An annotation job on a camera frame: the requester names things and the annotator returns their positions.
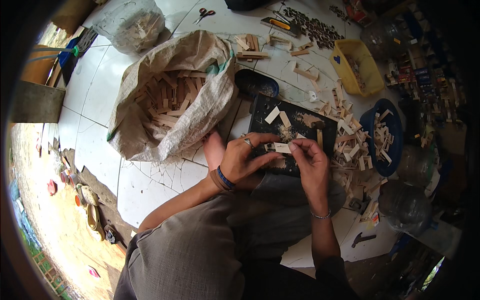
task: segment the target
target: blue bucket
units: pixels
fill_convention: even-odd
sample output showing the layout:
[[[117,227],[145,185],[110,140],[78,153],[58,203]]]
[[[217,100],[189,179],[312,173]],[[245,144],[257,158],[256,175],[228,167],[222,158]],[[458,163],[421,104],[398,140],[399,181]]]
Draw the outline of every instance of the blue bucket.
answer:
[[[375,103],[375,106],[367,110],[363,113],[362,117],[360,118],[360,124],[364,131],[368,131],[369,136],[373,137],[373,122],[375,121],[375,113],[379,113],[380,115],[383,114],[387,109],[389,109],[393,115],[388,114],[383,118],[382,122],[385,122],[388,127],[388,132],[394,136],[393,144],[390,145],[388,149],[388,156],[392,159],[392,163],[388,165],[388,161],[378,161],[375,155],[375,145],[373,143],[373,139],[367,138],[368,143],[368,151],[370,152],[370,156],[372,157],[373,166],[377,169],[378,174],[382,175],[383,177],[388,177],[392,175],[398,164],[400,163],[400,159],[402,158],[402,150],[403,150],[403,129],[402,129],[402,121],[400,120],[400,116],[398,115],[398,111],[396,110],[395,106],[393,105],[390,100],[382,98]]]

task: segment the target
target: black work board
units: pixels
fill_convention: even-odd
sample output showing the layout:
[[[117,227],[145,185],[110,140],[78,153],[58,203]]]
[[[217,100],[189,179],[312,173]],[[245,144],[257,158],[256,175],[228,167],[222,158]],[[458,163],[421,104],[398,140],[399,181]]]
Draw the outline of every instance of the black work board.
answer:
[[[265,122],[266,116],[268,116],[268,114],[275,108],[275,106],[278,106],[278,109],[280,111],[283,110],[287,114],[288,119],[292,124],[292,126],[289,128],[289,130],[292,132],[292,139],[295,139],[296,133],[298,132],[301,135],[305,136],[307,139],[312,139],[314,141],[317,140],[317,130],[308,127],[302,120],[297,120],[299,114],[312,115],[325,122],[325,128],[322,130],[324,145],[323,150],[329,158],[332,158],[333,146],[336,138],[337,123],[334,120],[324,117],[316,112],[285,101],[258,94],[257,97],[255,97],[255,102],[250,107],[252,119],[250,120],[248,132],[273,133],[282,137],[279,127],[283,125],[283,122],[280,116],[277,116],[271,124]],[[281,140],[280,142],[288,143],[289,141]],[[263,155],[265,153],[266,150],[263,145],[260,145],[253,150],[254,157]],[[295,160],[293,159],[293,157],[289,154],[285,154],[285,157],[285,168],[267,167],[266,169],[274,174],[300,177],[300,170],[295,164]]]

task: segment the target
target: scissors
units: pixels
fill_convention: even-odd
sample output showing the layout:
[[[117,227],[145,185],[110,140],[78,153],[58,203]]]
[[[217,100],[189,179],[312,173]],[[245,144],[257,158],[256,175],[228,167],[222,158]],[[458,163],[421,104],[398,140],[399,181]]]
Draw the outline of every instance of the scissors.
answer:
[[[201,8],[199,10],[199,13],[200,13],[200,17],[198,17],[198,19],[195,20],[195,22],[193,22],[194,24],[198,24],[198,22],[200,22],[200,20],[203,19],[205,16],[215,14],[215,11],[207,11],[205,8]]]

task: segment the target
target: sawdust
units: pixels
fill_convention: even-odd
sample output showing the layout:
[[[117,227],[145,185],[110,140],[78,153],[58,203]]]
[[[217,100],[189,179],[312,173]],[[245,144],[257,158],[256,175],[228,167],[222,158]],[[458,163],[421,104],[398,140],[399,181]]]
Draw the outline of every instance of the sawdust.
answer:
[[[316,116],[297,113],[297,121],[303,122],[303,124],[312,128],[312,123],[315,123],[315,122],[321,121],[321,120]]]
[[[292,126],[286,128],[283,124],[278,126],[278,131],[280,132],[280,142],[288,143],[291,140],[295,139],[295,134],[292,132]]]

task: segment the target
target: beaded bracelet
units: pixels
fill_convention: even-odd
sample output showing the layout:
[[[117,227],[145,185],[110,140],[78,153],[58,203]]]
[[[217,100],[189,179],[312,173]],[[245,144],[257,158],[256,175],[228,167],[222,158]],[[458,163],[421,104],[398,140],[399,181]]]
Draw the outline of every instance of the beaded bracelet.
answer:
[[[217,171],[218,175],[220,176],[221,180],[223,180],[223,182],[224,182],[231,190],[233,190],[233,188],[235,187],[235,184],[234,184],[234,183],[231,183],[228,179],[225,178],[225,176],[223,176],[222,171],[220,171],[220,166],[218,166],[218,168],[216,168],[216,171]]]

